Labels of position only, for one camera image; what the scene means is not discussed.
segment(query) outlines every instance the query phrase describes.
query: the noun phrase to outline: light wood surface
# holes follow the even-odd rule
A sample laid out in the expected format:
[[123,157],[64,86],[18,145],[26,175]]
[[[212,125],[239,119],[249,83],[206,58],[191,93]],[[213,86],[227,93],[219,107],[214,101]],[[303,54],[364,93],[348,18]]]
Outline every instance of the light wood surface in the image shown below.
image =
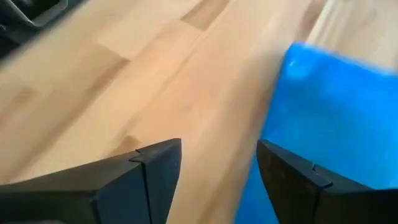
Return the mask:
[[0,181],[183,139],[169,223],[232,223],[282,56],[396,67],[394,0],[89,0],[2,63]]

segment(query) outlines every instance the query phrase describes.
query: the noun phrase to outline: black plastic piece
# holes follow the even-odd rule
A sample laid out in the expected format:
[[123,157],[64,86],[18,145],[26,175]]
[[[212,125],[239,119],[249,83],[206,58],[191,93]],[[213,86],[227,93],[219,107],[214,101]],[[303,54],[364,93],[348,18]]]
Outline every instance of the black plastic piece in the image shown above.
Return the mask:
[[165,223],[177,185],[181,140],[0,186],[0,223]]
[[398,190],[373,190],[266,140],[257,159],[280,224],[398,223]]

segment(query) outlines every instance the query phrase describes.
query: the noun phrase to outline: black corner piece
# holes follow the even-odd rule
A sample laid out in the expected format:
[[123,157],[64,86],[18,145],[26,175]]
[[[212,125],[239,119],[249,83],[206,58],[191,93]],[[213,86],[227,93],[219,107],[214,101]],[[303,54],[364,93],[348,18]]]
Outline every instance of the black corner piece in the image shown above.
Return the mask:
[[0,186],[0,223],[163,224],[177,186],[181,140]]
[[398,190],[373,190],[266,141],[259,170],[280,224],[398,223]]

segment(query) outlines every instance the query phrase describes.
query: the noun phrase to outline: black object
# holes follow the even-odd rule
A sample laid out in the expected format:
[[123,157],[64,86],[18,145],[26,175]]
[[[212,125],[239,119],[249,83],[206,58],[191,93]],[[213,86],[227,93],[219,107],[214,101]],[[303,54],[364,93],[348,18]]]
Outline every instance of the black object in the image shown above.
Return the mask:
[[0,223],[163,224],[180,173],[181,140],[0,186]]
[[0,0],[0,58],[50,29],[84,1]]
[[257,159],[280,224],[398,223],[396,189],[370,189],[266,140]]

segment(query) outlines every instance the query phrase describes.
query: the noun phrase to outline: blue fabric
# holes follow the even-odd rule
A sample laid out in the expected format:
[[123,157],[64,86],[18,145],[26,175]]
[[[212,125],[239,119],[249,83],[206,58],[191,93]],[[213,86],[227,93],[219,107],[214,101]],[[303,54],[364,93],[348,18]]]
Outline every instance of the blue fabric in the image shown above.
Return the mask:
[[[398,187],[395,75],[293,44],[261,139],[374,189]],[[256,158],[235,223],[277,223]]]

